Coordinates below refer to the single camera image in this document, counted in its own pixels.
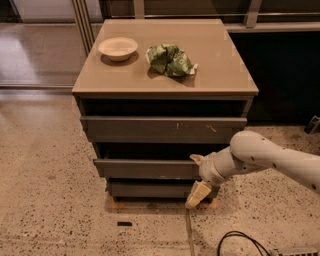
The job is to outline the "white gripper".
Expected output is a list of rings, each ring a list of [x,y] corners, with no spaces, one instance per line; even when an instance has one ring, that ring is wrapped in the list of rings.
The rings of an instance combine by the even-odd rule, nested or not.
[[[227,180],[229,154],[212,152],[206,156],[191,154],[190,158],[199,165],[199,175],[203,181],[195,181],[185,202],[187,209],[195,208],[211,191],[211,186],[220,186]]]

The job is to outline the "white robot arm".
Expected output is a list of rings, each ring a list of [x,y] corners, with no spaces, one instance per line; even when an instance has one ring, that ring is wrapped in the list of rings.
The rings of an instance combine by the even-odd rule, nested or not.
[[[320,194],[320,156],[281,147],[253,131],[237,132],[230,146],[206,156],[192,154],[200,181],[195,181],[185,207],[195,208],[228,178],[273,168]]]

